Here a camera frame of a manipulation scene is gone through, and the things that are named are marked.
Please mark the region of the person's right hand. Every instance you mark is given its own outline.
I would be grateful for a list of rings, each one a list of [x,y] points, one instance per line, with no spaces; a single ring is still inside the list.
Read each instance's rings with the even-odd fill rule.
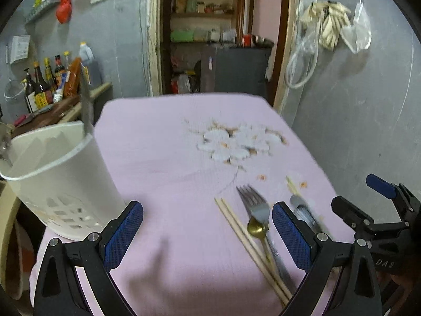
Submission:
[[[378,273],[383,315],[420,316],[420,274]]]

